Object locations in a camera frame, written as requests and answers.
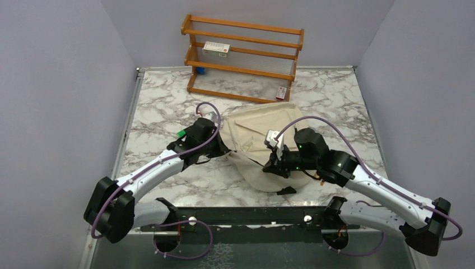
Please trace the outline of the cream canvas student bag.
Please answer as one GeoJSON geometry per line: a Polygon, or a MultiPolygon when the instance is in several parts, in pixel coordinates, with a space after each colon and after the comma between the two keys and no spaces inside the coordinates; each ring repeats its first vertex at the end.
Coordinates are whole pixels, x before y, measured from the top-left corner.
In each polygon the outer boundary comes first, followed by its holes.
{"type": "Polygon", "coordinates": [[[251,105],[224,116],[220,136],[230,150],[227,158],[253,188],[279,192],[287,187],[301,188],[310,182],[301,172],[291,173],[288,179],[262,172],[271,154],[264,144],[267,132],[279,132],[302,116],[298,106],[287,102],[251,105]]]}

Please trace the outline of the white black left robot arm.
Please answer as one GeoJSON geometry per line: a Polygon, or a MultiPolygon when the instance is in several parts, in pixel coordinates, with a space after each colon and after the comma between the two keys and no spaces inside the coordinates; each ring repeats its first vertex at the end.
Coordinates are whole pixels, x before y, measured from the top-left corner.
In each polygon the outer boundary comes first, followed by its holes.
{"type": "Polygon", "coordinates": [[[145,166],[118,179],[103,177],[97,182],[83,215],[99,233],[95,239],[104,237],[117,243],[131,229],[148,225],[153,215],[162,230],[174,227],[176,215],[163,202],[137,203],[167,178],[198,163],[201,156],[212,159],[229,151],[218,134],[218,125],[207,118],[198,118],[184,132],[145,166]]]}

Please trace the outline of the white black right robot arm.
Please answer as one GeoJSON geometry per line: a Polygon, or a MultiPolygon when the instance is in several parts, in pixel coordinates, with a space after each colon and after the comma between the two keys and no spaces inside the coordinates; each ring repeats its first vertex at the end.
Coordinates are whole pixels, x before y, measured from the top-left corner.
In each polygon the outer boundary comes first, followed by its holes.
{"type": "Polygon", "coordinates": [[[293,171],[314,170],[317,179],[361,193],[378,203],[368,206],[333,197],[323,213],[330,228],[359,225],[404,238],[412,249],[437,256],[451,204],[443,198],[418,196],[381,177],[354,156],[329,149],[323,136],[311,128],[294,134],[291,151],[278,131],[269,130],[264,143],[271,149],[263,172],[289,178],[293,171]]]}

